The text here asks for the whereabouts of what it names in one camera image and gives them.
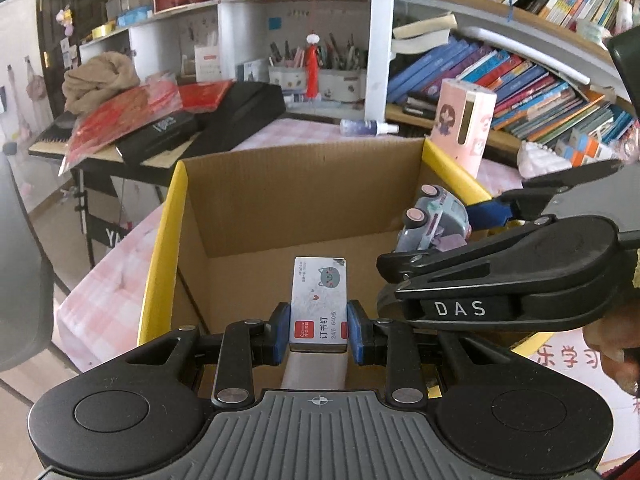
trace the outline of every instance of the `red logo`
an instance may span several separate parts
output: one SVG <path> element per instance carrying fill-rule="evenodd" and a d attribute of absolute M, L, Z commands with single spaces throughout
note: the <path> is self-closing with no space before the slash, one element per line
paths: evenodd
<path fill-rule="evenodd" d="M 313 321 L 297 321 L 294 329 L 294 337 L 296 339 L 313 339 L 314 338 L 314 322 Z"/>

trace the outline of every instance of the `person's hand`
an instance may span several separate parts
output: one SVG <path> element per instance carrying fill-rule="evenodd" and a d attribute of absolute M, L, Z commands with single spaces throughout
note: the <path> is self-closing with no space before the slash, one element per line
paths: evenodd
<path fill-rule="evenodd" d="M 640 365 L 625 356 L 625 348 L 640 347 L 640 300 L 608 312 L 582 329 L 584 342 L 600 352 L 602 370 L 628 394 L 638 392 Z"/>

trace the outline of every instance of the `red plastic bag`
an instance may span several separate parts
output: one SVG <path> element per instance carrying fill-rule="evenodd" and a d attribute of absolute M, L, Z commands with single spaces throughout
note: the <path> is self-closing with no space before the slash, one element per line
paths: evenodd
<path fill-rule="evenodd" d="M 170 80 L 158 80 L 127 90 L 79 119 L 66 146 L 60 175 L 105 146 L 184 109 L 192 113 L 212 112 L 229 90 L 232 81 L 178 87 Z"/>

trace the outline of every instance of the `gray chair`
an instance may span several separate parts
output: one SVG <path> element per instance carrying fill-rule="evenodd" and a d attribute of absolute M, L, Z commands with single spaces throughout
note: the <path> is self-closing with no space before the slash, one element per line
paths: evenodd
<path fill-rule="evenodd" d="M 54 285 L 69 294 L 33 230 L 9 160 L 0 153 L 0 372 L 46 348 L 75 369 L 51 342 Z"/>

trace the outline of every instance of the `door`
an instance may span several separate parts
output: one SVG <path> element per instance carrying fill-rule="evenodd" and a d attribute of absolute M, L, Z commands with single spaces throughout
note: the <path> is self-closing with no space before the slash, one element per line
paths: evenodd
<path fill-rule="evenodd" d="M 69 38 L 71 46 L 79 46 L 91 31 L 107 21 L 105 4 L 108 0 L 37 0 L 38 40 L 42 56 L 42 69 L 47 93 L 54 117 L 64 111 L 62 94 L 65 69 L 60 42 L 65 39 L 65 29 L 56 21 L 56 15 L 66 6 L 73 12 L 75 31 Z"/>

